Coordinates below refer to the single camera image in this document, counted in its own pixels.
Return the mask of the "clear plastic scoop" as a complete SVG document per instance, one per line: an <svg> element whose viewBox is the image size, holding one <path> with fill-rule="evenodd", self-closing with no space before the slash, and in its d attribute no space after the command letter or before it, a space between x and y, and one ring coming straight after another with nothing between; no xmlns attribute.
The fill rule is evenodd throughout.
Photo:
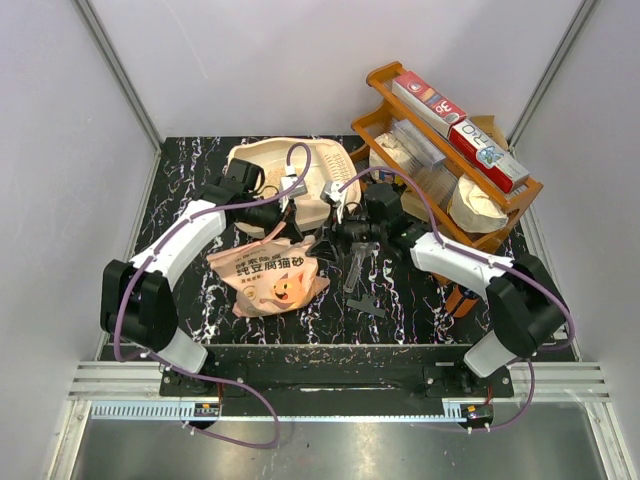
<svg viewBox="0 0 640 480"><path fill-rule="evenodd" d="M374 242L355 242L351 245L351 265L344 282L344 292L352 294L361 277L364 260L368 258L375 248Z"/></svg>

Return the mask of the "pink cat litter bag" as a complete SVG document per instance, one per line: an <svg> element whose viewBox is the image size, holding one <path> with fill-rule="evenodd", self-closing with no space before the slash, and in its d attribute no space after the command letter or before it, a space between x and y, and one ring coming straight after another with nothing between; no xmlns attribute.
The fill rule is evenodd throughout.
<svg viewBox="0 0 640 480"><path fill-rule="evenodd" d="M261 240L206 257L209 267L236 291L232 312L238 317L264 317L307 306L329 286L319 275L318 260L307 255L314 243L286 238Z"/></svg>

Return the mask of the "black plastic clip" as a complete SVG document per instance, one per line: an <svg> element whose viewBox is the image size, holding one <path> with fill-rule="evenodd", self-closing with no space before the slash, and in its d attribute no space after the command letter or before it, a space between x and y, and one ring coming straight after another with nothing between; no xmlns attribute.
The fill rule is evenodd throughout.
<svg viewBox="0 0 640 480"><path fill-rule="evenodd" d="M376 298L370 295L363 295L360 299L349 298L347 306L359 312L366 313L378 318L386 317L386 310L376 305Z"/></svg>

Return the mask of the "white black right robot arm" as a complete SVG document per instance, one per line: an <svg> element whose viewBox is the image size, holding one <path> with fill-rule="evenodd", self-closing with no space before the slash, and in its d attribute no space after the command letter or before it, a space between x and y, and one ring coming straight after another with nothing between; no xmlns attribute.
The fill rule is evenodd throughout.
<svg viewBox="0 0 640 480"><path fill-rule="evenodd" d="M363 217L348 217L346 187L329 181L320 198L330 207L309 255L335 262L356 247L378 244L391 258L437 274L479 296L489 307L492 329L463 356L454 375L468 396L486 389L491 375L508 363L532 357L570 312L544 264L533 255L516 260L491 255L447 239L410 220L399 192L375 184L364 196Z"/></svg>

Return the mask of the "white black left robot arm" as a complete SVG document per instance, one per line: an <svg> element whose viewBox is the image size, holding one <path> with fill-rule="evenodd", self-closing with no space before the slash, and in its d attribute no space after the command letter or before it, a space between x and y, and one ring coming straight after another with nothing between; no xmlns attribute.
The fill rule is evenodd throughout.
<svg viewBox="0 0 640 480"><path fill-rule="evenodd" d="M294 220L293 192L307 173L293 165L286 171L292 184L263 198L258 190L264 169L232 159L225 173L198 190L154 243L128 261L109 262L102 277L101 329L181 373L182 384L193 394L211 392L217 380L214 359L180 328L174 286L204 247L237 222L269 233L283 227L290 238L302 238Z"/></svg>

